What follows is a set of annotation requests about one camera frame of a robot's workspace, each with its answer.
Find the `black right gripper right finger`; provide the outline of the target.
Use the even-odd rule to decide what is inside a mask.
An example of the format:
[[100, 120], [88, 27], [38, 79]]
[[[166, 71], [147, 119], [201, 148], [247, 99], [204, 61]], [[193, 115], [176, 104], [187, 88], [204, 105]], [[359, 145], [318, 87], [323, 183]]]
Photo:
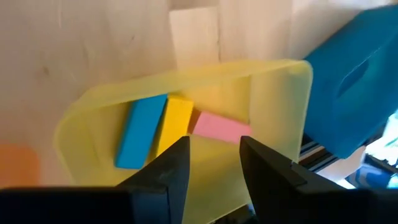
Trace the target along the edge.
[[239, 155], [259, 224], [398, 224], [398, 189], [345, 189], [250, 136]]

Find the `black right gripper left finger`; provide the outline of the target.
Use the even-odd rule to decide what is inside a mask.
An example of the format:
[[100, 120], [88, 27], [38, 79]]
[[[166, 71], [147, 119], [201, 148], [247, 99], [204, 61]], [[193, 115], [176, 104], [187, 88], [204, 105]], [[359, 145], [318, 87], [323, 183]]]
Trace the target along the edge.
[[184, 136], [115, 187], [0, 190], [0, 224], [182, 224], [189, 176]]

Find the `blue wooden plank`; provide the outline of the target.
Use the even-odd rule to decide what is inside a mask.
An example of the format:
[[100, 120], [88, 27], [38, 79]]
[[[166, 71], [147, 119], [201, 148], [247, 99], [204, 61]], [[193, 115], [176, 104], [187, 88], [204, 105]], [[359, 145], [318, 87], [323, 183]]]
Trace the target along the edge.
[[114, 163], [117, 168], [144, 166], [166, 101], [167, 95], [157, 95], [131, 103]]

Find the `yellow wooden plank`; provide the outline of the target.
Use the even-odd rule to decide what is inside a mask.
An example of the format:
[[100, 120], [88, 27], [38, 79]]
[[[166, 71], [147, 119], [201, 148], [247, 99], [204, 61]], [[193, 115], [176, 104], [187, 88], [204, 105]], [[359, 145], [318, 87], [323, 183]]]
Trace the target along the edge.
[[155, 155], [161, 155], [173, 143], [188, 133], [194, 103], [191, 100], [169, 96], [159, 127], [159, 141]]

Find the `pink wooden plank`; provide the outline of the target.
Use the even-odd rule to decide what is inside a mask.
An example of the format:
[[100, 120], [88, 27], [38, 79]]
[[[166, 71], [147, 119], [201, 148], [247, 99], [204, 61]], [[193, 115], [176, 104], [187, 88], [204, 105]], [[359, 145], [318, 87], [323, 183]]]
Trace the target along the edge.
[[239, 144], [242, 136], [250, 136], [250, 125], [206, 111], [199, 112], [191, 134], [224, 142]]

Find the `yellow translucent plastic bin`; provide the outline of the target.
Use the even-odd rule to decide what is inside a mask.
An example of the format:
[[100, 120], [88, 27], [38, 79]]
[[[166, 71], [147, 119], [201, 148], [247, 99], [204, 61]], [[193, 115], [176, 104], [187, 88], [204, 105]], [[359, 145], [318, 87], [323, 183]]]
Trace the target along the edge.
[[[72, 103], [54, 147], [77, 185], [111, 186], [133, 175], [114, 166], [127, 104], [179, 93], [202, 110], [249, 123], [257, 141], [299, 158], [313, 78], [304, 60], [242, 60], [99, 85]], [[239, 146], [192, 136], [183, 224], [207, 224], [249, 203]]]

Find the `blue plastic bin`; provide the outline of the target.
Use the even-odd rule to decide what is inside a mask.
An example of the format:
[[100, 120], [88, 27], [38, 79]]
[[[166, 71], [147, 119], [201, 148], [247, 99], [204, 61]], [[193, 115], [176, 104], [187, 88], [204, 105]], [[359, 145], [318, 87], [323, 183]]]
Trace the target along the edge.
[[305, 60], [313, 83], [304, 132], [347, 158], [398, 110], [398, 4], [362, 11]]

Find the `black aluminium table frame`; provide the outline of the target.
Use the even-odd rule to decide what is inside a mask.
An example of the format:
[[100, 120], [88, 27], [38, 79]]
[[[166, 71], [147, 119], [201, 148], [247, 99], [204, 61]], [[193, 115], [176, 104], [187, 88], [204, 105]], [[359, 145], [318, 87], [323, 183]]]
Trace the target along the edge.
[[303, 135], [298, 162], [301, 166], [312, 172], [319, 172], [338, 160], [339, 158], [328, 152], [324, 146], [306, 134]]

